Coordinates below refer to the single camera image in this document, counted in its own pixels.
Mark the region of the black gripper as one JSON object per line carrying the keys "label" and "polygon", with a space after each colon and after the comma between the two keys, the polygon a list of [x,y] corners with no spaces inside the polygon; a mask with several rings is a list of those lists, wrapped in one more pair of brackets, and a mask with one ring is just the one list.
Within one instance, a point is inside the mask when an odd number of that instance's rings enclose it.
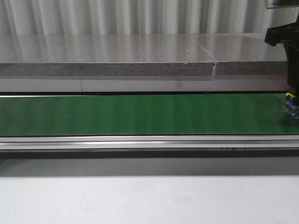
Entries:
{"label": "black gripper", "polygon": [[294,22],[279,27],[268,28],[264,41],[276,46],[278,43],[285,43],[284,49],[287,57],[287,83],[292,88],[292,94],[299,93],[299,23]]}

